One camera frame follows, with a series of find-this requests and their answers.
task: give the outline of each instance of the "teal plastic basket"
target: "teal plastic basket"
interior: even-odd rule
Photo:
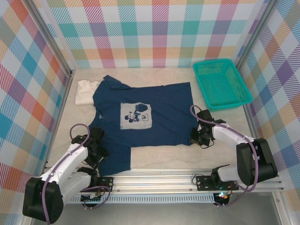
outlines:
[[[210,110],[235,108],[252,102],[252,96],[231,60],[197,62],[193,68]]]

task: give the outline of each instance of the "t-shirt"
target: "t-shirt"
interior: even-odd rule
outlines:
[[[100,162],[98,168],[100,176],[108,176],[130,170],[130,147],[117,142],[110,142],[106,139],[106,136],[101,142],[101,147],[109,152],[109,156]]]
[[[93,99],[96,116],[90,127],[100,127],[105,131],[103,141],[109,143],[105,143],[109,153],[114,143],[129,149],[191,144],[189,137],[192,128],[197,127],[197,120],[190,113],[193,99],[189,82],[132,88],[107,75],[96,89]],[[114,155],[111,166],[118,166],[117,156]],[[105,164],[112,157],[110,155],[105,159]]]

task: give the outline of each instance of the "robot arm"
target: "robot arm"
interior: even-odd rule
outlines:
[[[243,136],[229,128],[223,120],[214,120],[209,110],[202,110],[197,114],[198,129],[194,128],[190,137],[191,143],[198,145],[210,145],[211,140],[220,140],[229,147],[236,149],[237,164],[217,167],[211,174],[215,186],[219,187],[222,182],[241,180],[250,186],[255,181],[255,158],[248,139],[254,146],[258,159],[258,180],[261,182],[277,176],[277,168],[268,142],[263,139],[254,139]],[[205,123],[203,120],[222,124],[216,126],[213,123]]]
[[[99,163],[108,156],[108,152],[99,147],[104,131],[92,128],[90,137],[83,146],[78,146],[86,139],[77,136],[61,159],[39,178],[32,177],[26,183],[23,203],[23,215],[46,221],[42,205],[42,189],[50,175],[45,188],[45,203],[50,223],[60,217],[63,207],[76,194],[88,187],[98,186],[98,173],[95,170]],[[92,168],[82,167],[72,175],[78,164],[85,161]]]

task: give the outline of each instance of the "beige table surface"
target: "beige table surface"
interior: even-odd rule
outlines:
[[[70,145],[69,130],[76,123],[89,125],[95,116],[93,105],[75,105],[78,81],[102,81],[110,75],[132,87],[167,85],[190,82],[194,104],[206,109],[205,101],[191,68],[110,68],[78,69],[67,98],[58,132],[47,166],[53,166]],[[243,107],[212,112],[215,119],[225,120],[232,128],[250,135]],[[73,136],[86,134],[85,128],[73,130]],[[236,162],[235,149],[220,141],[214,146],[201,149],[198,145],[138,147],[131,149],[131,168],[139,169],[208,169]]]

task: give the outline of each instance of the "mickey mouse print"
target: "mickey mouse print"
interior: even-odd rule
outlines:
[[[151,106],[144,103],[121,103],[121,129],[148,129],[152,127]]]

